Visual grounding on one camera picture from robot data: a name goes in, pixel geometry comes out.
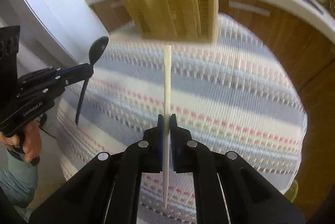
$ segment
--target hand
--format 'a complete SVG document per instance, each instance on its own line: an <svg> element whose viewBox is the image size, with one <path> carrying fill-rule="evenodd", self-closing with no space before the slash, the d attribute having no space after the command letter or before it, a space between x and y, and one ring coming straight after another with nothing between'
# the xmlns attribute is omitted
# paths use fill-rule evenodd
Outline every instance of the hand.
<svg viewBox="0 0 335 224"><path fill-rule="evenodd" d="M25 140L23 143L23 151L25 153L24 160L30 163L32 159L38 157L41 153L42 140L39 132L39 124L36 120L31 121L28 125L23 128ZM0 143L4 144L7 149L13 150L12 146L16 146L20 143L20 139L17 135L10 138L6 138L0 133Z"/></svg>

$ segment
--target screw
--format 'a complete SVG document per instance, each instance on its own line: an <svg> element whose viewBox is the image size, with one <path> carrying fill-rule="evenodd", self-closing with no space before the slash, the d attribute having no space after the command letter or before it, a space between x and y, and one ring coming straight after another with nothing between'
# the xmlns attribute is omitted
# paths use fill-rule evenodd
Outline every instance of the screw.
<svg viewBox="0 0 335 224"><path fill-rule="evenodd" d="M187 142L187 145L188 145L190 148L195 148L195 147L198 145L198 143L197 143L197 141L190 140L190 141Z"/></svg>
<svg viewBox="0 0 335 224"><path fill-rule="evenodd" d="M233 152L233 151L229 151L227 152L227 157L230 159L230 160L235 160L237 158L237 153L236 152Z"/></svg>
<svg viewBox="0 0 335 224"><path fill-rule="evenodd" d="M99 159L100 161L107 160L107 159L108 159L108 153L106 153L106 152L99 153L99 155L98 155L98 159Z"/></svg>
<svg viewBox="0 0 335 224"><path fill-rule="evenodd" d="M149 142L148 141L145 141L145 140L142 140L142 141L139 141L138 142L138 146L140 148L147 148L149 146Z"/></svg>

